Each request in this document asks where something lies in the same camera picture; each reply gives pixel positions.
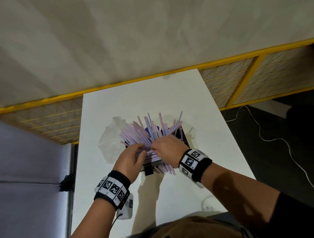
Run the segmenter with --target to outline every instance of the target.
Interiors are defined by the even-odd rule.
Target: sleeve
[[[307,237],[313,233],[314,208],[280,193],[273,215],[260,237]]]

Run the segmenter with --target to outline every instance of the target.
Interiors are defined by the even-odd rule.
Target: white cable
[[[282,138],[275,138],[275,139],[272,139],[272,140],[265,140],[265,139],[263,139],[263,138],[261,137],[261,126],[259,125],[259,123],[258,123],[258,122],[255,120],[255,118],[253,117],[253,115],[251,114],[249,108],[248,108],[247,106],[241,106],[241,107],[246,107],[247,110],[249,111],[251,117],[253,118],[253,120],[256,122],[256,124],[257,124],[258,127],[259,127],[258,135],[259,135],[259,137],[260,137],[263,141],[274,141],[274,140],[279,140],[279,139],[280,139],[280,140],[283,140],[283,141],[287,144],[288,149],[289,149],[289,155],[290,155],[292,161],[293,161],[300,169],[302,169],[302,171],[303,171],[303,172],[305,173],[305,175],[306,175],[307,180],[309,181],[309,183],[311,184],[311,186],[314,188],[314,185],[311,183],[311,181],[310,181],[310,179],[309,179],[309,177],[308,177],[308,175],[307,175],[307,172],[292,158],[291,149],[290,149],[290,146],[289,146],[288,142],[286,142],[286,141],[285,141],[284,139],[282,139]],[[238,109],[238,111],[237,111],[237,113],[236,113],[236,116],[235,116],[236,118],[237,118],[237,116],[238,116],[238,113],[239,113],[241,107]]]

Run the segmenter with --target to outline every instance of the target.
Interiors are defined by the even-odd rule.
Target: yellow frame
[[[285,94],[279,94],[276,96],[271,96],[268,98],[263,98],[263,99],[258,99],[258,100],[254,100],[254,101],[250,101],[250,102],[232,105],[232,102],[236,99],[236,97],[242,91],[242,89],[244,88],[244,86],[248,82],[249,78],[252,76],[252,74],[254,73],[254,71],[256,70],[258,65],[261,63],[261,61],[262,61],[263,57],[265,57],[265,55],[270,54],[270,53],[279,52],[279,51],[289,50],[289,49],[293,49],[293,48],[298,48],[298,47],[302,47],[302,46],[307,46],[307,45],[310,45],[313,43],[314,43],[314,38],[304,40],[304,41],[295,42],[295,43],[290,43],[290,44],[286,44],[286,45],[275,46],[275,47],[270,47],[270,48],[266,48],[266,49],[262,49],[262,50],[257,50],[257,51],[253,51],[253,52],[249,52],[249,53],[245,53],[245,54],[241,54],[241,55],[237,55],[237,56],[233,56],[233,57],[229,57],[229,58],[225,58],[225,59],[211,61],[208,63],[203,63],[203,64],[198,64],[198,65],[185,67],[185,68],[181,68],[181,69],[171,70],[171,71],[164,72],[164,73],[158,73],[158,74],[154,74],[154,75],[150,75],[150,76],[146,76],[146,77],[142,77],[142,78],[136,78],[136,79],[132,79],[132,80],[116,83],[116,84],[109,84],[109,85],[105,85],[105,86],[101,86],[101,87],[97,87],[97,88],[86,89],[86,90],[82,90],[82,91],[78,91],[78,92],[74,92],[74,93],[68,93],[68,94],[64,94],[64,95],[60,95],[60,96],[56,96],[56,97],[45,98],[45,99],[36,100],[36,101],[32,101],[32,102],[26,102],[26,103],[22,103],[22,104],[13,105],[13,106],[3,107],[3,108],[0,108],[0,114],[9,113],[9,112],[13,112],[13,111],[19,111],[19,110],[23,110],[23,109],[27,109],[27,108],[33,108],[33,107],[37,107],[37,106],[42,106],[42,105],[46,105],[46,104],[50,104],[50,103],[54,103],[54,102],[59,102],[59,101],[63,101],[63,100],[68,100],[68,99],[72,99],[72,98],[76,98],[76,97],[82,97],[83,94],[85,94],[85,93],[90,93],[90,92],[94,92],[94,91],[98,91],[98,90],[102,90],[102,89],[107,89],[107,88],[112,88],[112,87],[116,87],[116,86],[120,86],[120,85],[124,85],[124,84],[130,84],[130,83],[134,83],[134,82],[138,82],[138,81],[142,81],[142,80],[146,80],[146,79],[150,79],[150,78],[165,76],[165,75],[172,74],[172,73],[178,73],[178,72],[182,72],[182,71],[186,71],[186,70],[190,70],[190,69],[195,69],[195,68],[197,68],[198,70],[201,70],[201,69],[205,69],[205,68],[211,68],[211,67],[215,67],[218,65],[229,64],[229,63],[232,63],[235,61],[240,61],[240,60],[255,57],[253,63],[251,64],[250,68],[245,73],[245,75],[242,77],[239,85],[237,86],[236,90],[233,92],[233,95],[231,96],[231,98],[227,102],[226,106],[223,108],[220,108],[220,110],[222,111],[225,109],[238,107],[241,105],[247,105],[250,103],[257,102],[257,101],[264,101],[264,100],[273,99],[276,97],[282,97],[282,96],[286,96],[286,95],[290,95],[290,94],[294,94],[294,93],[298,93],[298,92],[304,92],[304,91],[312,90],[313,87],[310,87],[310,88],[306,88],[306,89],[292,91],[292,92],[285,93]]]

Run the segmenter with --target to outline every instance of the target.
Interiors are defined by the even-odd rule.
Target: wire mesh panel
[[[304,46],[268,54],[234,104],[314,86],[314,48]]]
[[[83,97],[0,115],[0,120],[60,144],[79,140]]]
[[[217,106],[226,105],[253,59],[232,62],[200,70],[200,74]]]

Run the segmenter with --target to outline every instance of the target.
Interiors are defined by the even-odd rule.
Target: white table
[[[159,125],[161,112],[169,125],[181,111],[182,127],[192,148],[199,148],[225,168],[254,178],[196,69],[88,93],[83,99],[72,232],[91,206],[95,186],[113,168],[104,156],[115,159],[124,149],[119,145],[118,128],[110,127],[112,118],[119,116],[130,123],[149,112]],[[98,142],[106,127],[114,139],[103,156]],[[141,172],[130,192],[134,195],[133,217],[117,220],[110,237],[136,234],[154,221],[159,225],[195,212],[226,211],[207,189],[198,188],[178,170],[176,176],[166,174],[163,178],[157,174],[145,177]]]

